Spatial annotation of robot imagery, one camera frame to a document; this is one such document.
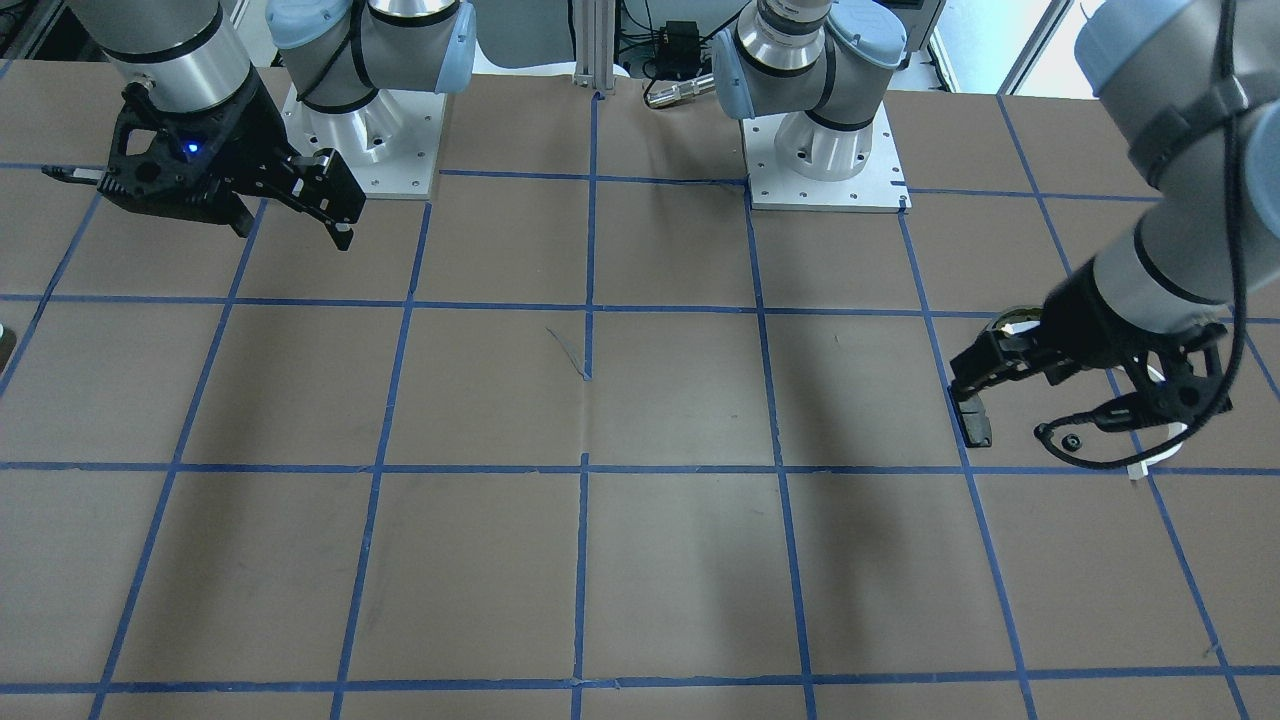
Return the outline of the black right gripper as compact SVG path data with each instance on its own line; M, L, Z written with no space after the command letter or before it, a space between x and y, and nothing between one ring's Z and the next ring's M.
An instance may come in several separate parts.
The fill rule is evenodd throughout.
M163 111L138 81L122 96L99 181L108 201L151 217L216 220L247 240L255 214L241 197L278 199L320 222L337 250L349 250L367 195L338 150L297 154L260 76L201 111Z

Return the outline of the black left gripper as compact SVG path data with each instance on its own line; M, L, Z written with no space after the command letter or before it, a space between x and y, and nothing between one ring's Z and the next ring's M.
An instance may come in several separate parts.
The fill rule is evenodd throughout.
M1036 333L982 331L952 357L950 393L968 402L1012 382L1042 377L1050 386L1060 386L1079 370L1120 366L1134 384L1132 393L1039 429L1087 423L1101 430L1174 421L1190 427L1213 415L1210 407L1225 378L1219 355L1225 334L1219 322L1196 322L1172 333L1133 325L1103 301L1094 273L1078 270L1048 295ZM1056 352L1066 365L1046 366L1043 348Z

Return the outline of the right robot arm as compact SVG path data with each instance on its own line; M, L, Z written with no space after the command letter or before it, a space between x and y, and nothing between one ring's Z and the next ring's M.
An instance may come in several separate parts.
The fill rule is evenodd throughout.
M468 1L269 1L291 79L274 102L220 1L73 1L125 85L101 169L45 167L134 214L232 228L246 199L315 219L346 251L370 199L429 200L448 97L477 54Z

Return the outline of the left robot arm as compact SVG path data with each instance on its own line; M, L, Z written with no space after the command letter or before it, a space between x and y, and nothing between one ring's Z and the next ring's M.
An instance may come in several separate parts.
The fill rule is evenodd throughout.
M1161 199L1046 297L1036 327L992 327L960 352L952 406L975 428L992 386L1120 366L1129 395L1036 434L1201 428L1233 406L1248 295L1277 278L1277 4L1106 1L1075 58Z

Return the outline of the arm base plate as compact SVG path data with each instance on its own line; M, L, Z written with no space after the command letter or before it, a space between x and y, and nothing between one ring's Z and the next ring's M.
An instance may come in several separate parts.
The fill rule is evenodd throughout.
M751 205L765 211L899 213L913 208L887 106L855 131L804 113L740 122Z
M282 118L300 151L337 150L369 199L428 201L449 100L449 94L383 90L369 105L338 115L305 106L289 87Z

